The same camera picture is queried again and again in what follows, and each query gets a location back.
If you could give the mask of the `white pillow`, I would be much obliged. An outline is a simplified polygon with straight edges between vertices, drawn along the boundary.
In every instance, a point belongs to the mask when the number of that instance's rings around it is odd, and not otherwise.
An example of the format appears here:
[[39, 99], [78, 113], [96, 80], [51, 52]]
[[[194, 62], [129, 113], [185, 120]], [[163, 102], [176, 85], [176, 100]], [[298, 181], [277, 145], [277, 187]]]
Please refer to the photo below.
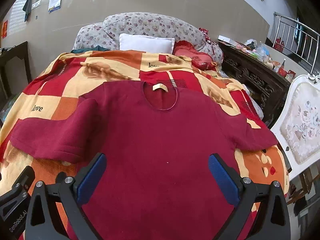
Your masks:
[[136, 50], [148, 53], [172, 54], [175, 45], [174, 38], [151, 37], [146, 35], [119, 35], [120, 50]]

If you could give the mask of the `white ornate chair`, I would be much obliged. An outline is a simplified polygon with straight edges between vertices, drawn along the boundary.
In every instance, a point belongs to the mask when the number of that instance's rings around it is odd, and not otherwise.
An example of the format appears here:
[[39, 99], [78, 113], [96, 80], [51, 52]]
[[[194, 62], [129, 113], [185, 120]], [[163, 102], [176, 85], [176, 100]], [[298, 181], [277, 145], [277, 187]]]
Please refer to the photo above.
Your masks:
[[292, 81], [284, 108], [271, 131], [291, 167], [289, 180], [319, 160], [318, 75], [300, 75]]

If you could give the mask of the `orange red checkered blanket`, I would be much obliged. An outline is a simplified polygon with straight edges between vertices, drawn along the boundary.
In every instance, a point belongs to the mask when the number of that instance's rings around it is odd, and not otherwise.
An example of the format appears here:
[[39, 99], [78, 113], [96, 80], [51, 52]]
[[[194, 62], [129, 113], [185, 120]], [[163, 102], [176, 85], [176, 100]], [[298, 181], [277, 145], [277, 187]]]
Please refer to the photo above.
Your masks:
[[[242, 114], [258, 127], [266, 125], [248, 110], [249, 97], [236, 80], [224, 78], [214, 70], [202, 71], [188, 57], [152, 54], [143, 51], [88, 51], [63, 53], [33, 80], [13, 104], [1, 128], [1, 193], [10, 190], [18, 175], [31, 166], [35, 179], [49, 185], [65, 173], [74, 176], [85, 165], [53, 159], [37, 159], [15, 148], [10, 138], [17, 124], [27, 118], [65, 120], [71, 116], [80, 96], [105, 82], [139, 81], [153, 90], [186, 88], [200, 92], [218, 103], [228, 114]], [[235, 170], [254, 183], [273, 181], [287, 193], [289, 175], [277, 143], [269, 148], [234, 152]]]

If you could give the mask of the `dark cloth hanging on wall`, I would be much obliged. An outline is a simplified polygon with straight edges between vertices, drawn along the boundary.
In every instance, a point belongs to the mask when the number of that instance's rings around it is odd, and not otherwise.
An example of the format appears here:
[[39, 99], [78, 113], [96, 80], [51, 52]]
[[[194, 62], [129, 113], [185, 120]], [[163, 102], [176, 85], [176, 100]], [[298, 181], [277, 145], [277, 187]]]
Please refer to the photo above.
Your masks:
[[29, 15], [31, 14], [31, 8], [32, 8], [32, 0], [26, 0], [22, 9], [25, 12], [24, 22], [27, 22]]

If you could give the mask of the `floral grey bolster pillow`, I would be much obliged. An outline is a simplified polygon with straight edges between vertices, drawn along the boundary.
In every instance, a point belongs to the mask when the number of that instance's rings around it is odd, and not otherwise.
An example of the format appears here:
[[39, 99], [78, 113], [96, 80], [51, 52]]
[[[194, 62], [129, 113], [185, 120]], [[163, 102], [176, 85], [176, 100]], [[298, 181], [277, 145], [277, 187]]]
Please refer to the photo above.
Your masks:
[[101, 46], [109, 50], [119, 49], [119, 35], [148, 35], [188, 41], [197, 51], [207, 53], [220, 66], [223, 52], [211, 41], [206, 29], [197, 28], [175, 17], [151, 12], [124, 12], [107, 16], [103, 22], [82, 27], [74, 41], [74, 49]]

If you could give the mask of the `dark carved wooden cabinet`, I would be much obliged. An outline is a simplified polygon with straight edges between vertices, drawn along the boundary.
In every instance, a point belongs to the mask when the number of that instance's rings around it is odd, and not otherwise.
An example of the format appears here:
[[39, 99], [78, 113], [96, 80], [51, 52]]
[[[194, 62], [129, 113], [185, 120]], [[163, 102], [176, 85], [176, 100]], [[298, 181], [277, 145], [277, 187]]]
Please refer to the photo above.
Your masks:
[[290, 82], [275, 73], [265, 64], [248, 54], [219, 42], [223, 52], [222, 70], [246, 85], [251, 97], [262, 109], [263, 122], [271, 128], [279, 118], [289, 91]]

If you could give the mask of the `red paper wall decoration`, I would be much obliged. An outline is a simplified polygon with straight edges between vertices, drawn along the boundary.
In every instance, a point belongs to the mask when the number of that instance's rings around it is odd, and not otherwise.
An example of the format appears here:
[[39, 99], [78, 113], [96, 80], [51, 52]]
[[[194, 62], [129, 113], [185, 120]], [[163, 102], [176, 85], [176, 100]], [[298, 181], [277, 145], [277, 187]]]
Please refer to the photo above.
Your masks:
[[8, 21], [2, 23], [1, 37], [5, 38], [8, 34]]

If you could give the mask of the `metal stair railing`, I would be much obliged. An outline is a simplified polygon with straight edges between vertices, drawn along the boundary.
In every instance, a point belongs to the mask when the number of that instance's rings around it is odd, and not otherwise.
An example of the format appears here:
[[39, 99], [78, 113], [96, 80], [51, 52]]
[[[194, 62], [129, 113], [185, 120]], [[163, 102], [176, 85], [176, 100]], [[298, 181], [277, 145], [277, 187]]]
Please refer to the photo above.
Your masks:
[[299, 18], [274, 14], [271, 47], [288, 56], [311, 75], [319, 75], [319, 33]]

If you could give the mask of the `dark wooden side table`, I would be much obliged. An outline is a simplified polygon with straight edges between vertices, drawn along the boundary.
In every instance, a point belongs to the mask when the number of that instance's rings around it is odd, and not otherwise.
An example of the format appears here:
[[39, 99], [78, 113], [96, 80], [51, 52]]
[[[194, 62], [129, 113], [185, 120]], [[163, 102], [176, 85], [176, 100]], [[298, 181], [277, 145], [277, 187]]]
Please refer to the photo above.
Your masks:
[[1, 48], [1, 109], [31, 81], [28, 42]]

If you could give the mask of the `clutter on cabinet top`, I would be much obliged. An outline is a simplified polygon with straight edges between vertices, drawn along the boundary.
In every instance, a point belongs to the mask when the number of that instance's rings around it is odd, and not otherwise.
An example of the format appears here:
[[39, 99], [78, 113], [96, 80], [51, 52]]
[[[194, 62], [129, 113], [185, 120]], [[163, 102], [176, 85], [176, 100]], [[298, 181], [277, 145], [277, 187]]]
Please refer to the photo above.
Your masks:
[[268, 68], [284, 77], [290, 83], [296, 77], [296, 72], [292, 68], [292, 64], [288, 57], [276, 52], [273, 48], [264, 43], [249, 39], [245, 43], [235, 42], [236, 49], [250, 55], [260, 61]]

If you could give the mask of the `dark red knit sweater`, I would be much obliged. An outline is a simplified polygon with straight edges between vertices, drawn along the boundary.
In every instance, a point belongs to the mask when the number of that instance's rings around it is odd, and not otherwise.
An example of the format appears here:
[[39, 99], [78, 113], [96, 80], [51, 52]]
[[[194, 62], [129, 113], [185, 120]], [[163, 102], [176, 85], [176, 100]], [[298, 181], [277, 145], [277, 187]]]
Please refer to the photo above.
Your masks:
[[103, 239], [212, 239], [232, 207], [209, 156], [237, 168], [235, 150], [263, 150], [277, 140], [200, 92], [114, 81], [80, 96], [65, 120], [20, 121], [10, 142], [34, 158], [79, 165], [106, 155], [106, 172], [84, 206]]

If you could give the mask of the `red cushion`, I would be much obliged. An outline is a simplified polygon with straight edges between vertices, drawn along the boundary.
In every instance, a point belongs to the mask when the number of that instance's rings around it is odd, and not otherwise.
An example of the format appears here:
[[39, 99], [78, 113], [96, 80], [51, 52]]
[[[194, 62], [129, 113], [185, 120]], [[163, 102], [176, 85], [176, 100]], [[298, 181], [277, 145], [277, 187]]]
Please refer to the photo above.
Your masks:
[[205, 52], [197, 51], [188, 41], [175, 42], [173, 54], [178, 57], [183, 56], [190, 58], [191, 64], [202, 71], [216, 71], [217, 63], [212, 59], [212, 57]]

